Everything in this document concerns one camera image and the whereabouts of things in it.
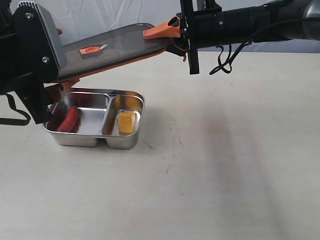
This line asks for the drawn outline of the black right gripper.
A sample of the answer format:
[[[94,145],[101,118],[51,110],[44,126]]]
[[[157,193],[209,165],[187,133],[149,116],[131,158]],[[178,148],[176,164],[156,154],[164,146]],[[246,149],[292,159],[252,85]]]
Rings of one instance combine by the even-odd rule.
[[[224,26],[224,13],[221,6],[199,6],[198,10],[194,10],[195,21],[195,46],[198,49],[213,47],[214,41],[218,39],[217,33]],[[166,51],[183,57],[182,61],[187,60],[187,43],[183,36],[182,11],[179,17],[176,15],[170,20],[143,31],[143,37],[146,40],[159,38],[179,38],[179,46],[171,44]]]

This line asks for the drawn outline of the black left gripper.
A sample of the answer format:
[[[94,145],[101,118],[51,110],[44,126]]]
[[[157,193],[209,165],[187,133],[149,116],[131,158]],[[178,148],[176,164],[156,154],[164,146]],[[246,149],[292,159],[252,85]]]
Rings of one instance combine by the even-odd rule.
[[[42,124],[52,118],[48,106],[59,102],[79,78],[71,78],[45,88],[25,61],[21,44],[13,24],[10,0],[0,2],[0,94],[6,96],[9,108],[23,119],[1,118],[2,125],[27,125],[30,120]],[[57,28],[58,35],[63,31]]]

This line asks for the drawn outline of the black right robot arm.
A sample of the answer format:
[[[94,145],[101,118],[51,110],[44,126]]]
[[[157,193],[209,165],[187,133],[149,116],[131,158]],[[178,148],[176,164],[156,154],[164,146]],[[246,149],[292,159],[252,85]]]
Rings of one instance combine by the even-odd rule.
[[[223,10],[214,0],[197,1],[197,10],[190,0],[182,0],[180,6],[180,13],[142,35],[147,40],[172,38],[178,49],[174,53],[188,54],[192,67],[203,48],[320,38],[318,0],[272,0],[232,10]]]

